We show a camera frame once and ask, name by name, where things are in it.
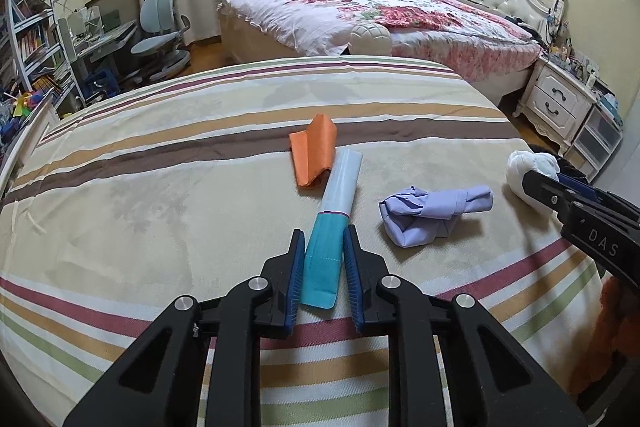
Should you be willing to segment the lavender cloth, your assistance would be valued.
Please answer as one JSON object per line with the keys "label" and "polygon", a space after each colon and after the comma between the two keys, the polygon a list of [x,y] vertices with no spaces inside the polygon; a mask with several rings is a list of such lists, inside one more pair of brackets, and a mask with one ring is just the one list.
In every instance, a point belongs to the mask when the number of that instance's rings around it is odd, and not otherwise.
{"label": "lavender cloth", "polygon": [[409,186],[378,203],[383,228],[400,248],[430,245],[446,239],[465,213],[489,211],[494,193],[486,185],[445,191]]}

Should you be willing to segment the teal white tube package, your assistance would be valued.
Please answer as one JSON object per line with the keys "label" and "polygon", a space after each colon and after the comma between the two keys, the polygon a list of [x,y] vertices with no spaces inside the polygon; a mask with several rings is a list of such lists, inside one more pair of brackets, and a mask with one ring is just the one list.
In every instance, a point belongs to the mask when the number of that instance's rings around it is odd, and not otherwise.
{"label": "teal white tube package", "polygon": [[336,152],[306,248],[300,296],[305,306],[323,310],[335,306],[343,262],[343,233],[352,213],[361,161],[362,154],[351,148]]}

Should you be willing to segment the clear plastic drawer unit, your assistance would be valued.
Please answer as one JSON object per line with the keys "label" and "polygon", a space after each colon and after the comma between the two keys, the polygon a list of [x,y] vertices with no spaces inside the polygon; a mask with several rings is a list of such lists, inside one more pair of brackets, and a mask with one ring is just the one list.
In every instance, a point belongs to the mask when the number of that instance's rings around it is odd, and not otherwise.
{"label": "clear plastic drawer unit", "polygon": [[576,168],[589,182],[599,176],[623,140],[623,129],[600,105],[593,106],[575,135],[572,153]]}

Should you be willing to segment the white nightstand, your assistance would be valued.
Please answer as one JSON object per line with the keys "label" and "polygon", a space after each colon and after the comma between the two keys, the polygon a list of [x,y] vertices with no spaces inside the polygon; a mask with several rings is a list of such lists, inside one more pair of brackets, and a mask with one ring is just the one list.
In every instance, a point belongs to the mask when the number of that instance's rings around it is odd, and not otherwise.
{"label": "white nightstand", "polygon": [[590,90],[542,54],[513,117],[524,116],[539,135],[555,143],[564,154],[596,103],[597,98]]}

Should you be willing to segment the striped bed sheet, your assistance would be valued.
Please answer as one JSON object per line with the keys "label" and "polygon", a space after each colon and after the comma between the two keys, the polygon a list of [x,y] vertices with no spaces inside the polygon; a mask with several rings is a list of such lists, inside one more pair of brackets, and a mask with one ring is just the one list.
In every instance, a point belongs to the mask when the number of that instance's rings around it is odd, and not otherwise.
{"label": "striped bed sheet", "polygon": [[[62,120],[1,202],[1,352],[37,411],[64,417],[172,299],[224,295],[310,231],[288,135],[317,114],[362,154],[350,219],[388,269],[475,297],[561,385],[600,311],[596,265],[506,183],[525,143],[450,69],[405,58],[290,58],[132,91]],[[400,248],[378,203],[409,186],[488,186],[491,210]]]}

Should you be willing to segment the white round bedpost knob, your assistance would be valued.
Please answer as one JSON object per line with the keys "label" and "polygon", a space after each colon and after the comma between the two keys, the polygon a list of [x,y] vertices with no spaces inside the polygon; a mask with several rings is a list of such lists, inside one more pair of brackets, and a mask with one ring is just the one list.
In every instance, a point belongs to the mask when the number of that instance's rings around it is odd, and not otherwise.
{"label": "white round bedpost knob", "polygon": [[386,27],[365,20],[352,28],[348,49],[352,55],[391,56],[393,39]]}

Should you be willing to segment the study desk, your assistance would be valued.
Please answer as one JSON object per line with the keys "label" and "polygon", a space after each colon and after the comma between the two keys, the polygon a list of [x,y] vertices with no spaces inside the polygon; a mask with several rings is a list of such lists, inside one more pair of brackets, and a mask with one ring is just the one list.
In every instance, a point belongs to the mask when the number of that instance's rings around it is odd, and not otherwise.
{"label": "study desk", "polygon": [[91,76],[108,72],[115,80],[122,78],[115,54],[128,46],[139,25],[136,20],[130,20],[105,30],[96,5],[71,11],[66,6],[68,0],[52,1],[56,8],[63,10],[63,16],[55,20],[58,35],[80,98],[85,102],[98,90],[90,88]]}

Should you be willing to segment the white bookshelf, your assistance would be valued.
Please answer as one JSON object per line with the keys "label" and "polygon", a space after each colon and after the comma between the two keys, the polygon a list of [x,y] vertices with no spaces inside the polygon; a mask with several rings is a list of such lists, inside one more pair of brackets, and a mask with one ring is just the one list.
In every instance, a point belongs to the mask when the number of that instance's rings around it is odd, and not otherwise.
{"label": "white bookshelf", "polygon": [[50,91],[55,108],[78,100],[54,0],[1,0],[1,90]]}

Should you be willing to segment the grey-blue desk chair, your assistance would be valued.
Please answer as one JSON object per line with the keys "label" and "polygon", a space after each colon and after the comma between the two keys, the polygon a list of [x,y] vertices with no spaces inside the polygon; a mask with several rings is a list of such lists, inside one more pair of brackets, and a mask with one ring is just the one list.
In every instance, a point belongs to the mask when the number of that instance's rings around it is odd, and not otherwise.
{"label": "grey-blue desk chair", "polygon": [[143,1],[139,22],[144,38],[130,49],[131,55],[142,61],[132,77],[135,84],[168,80],[191,64],[191,54],[183,47],[184,34],[191,29],[191,21],[177,11],[176,2]]}

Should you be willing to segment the floral bed quilt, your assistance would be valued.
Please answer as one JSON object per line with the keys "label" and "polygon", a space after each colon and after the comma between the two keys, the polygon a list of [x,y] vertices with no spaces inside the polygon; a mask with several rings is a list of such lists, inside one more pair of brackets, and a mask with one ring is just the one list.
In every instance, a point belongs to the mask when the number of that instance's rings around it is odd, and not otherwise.
{"label": "floral bed quilt", "polygon": [[217,0],[220,26],[244,23],[301,56],[349,50],[359,23],[388,30],[393,56],[446,65],[469,82],[529,68],[541,47],[506,18],[458,0]]}

